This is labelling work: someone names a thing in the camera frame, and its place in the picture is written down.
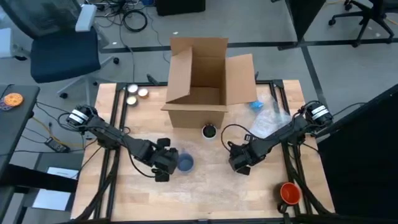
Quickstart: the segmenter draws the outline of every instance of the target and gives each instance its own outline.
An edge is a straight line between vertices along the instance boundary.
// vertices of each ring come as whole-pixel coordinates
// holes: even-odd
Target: orange cup
[[[275,197],[278,201],[278,211],[285,213],[287,207],[296,205],[300,201],[300,189],[290,182],[281,183],[275,188]]]

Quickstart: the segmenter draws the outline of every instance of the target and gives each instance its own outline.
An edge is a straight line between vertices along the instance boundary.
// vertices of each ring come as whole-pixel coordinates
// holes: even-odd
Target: chair wheel
[[[114,59],[113,59],[113,63],[114,63],[115,65],[119,65],[119,58],[114,58]]]
[[[27,57],[23,57],[23,56],[14,56],[14,58],[21,62],[27,60]]]
[[[329,20],[329,26],[333,26],[336,24],[336,19]]]
[[[344,6],[344,9],[345,9],[346,11],[350,11],[352,8],[353,8],[353,5],[352,5],[352,4],[348,4],[348,5]]]
[[[61,94],[60,94],[60,97],[61,97],[62,99],[66,99],[66,98],[68,98],[68,93],[61,93]]]
[[[358,47],[359,45],[361,45],[361,43],[359,41],[356,41],[352,44],[353,47]]]

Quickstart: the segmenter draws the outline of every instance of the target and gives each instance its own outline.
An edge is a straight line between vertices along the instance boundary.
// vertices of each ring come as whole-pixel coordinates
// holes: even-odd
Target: orange object
[[[4,97],[7,106],[19,106],[24,101],[24,97],[19,93],[10,93]]]
[[[300,189],[293,183],[284,183],[280,188],[280,197],[288,205],[295,205],[300,200]]]

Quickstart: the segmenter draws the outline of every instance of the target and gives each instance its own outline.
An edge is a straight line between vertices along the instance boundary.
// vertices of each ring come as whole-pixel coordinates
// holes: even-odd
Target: plastic bag
[[[288,124],[292,118],[276,103],[270,95],[258,96],[258,101],[263,103],[262,108],[251,126],[250,132],[260,138],[266,138],[281,127]]]

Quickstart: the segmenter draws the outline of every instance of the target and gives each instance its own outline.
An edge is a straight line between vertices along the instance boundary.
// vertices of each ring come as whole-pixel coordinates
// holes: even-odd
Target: cardboard box
[[[171,38],[166,104],[175,128],[221,128],[227,105],[257,100],[251,54],[225,58],[228,39]]]

